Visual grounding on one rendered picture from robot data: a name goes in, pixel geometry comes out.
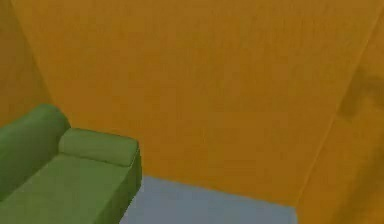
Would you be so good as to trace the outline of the green sofa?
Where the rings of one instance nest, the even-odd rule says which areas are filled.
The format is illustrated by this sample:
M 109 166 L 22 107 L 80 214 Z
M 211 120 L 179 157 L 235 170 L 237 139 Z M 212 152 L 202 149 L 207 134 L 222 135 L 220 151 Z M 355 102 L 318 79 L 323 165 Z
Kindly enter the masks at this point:
M 0 127 L 0 224 L 118 224 L 141 181 L 137 140 L 73 128 L 53 105 Z

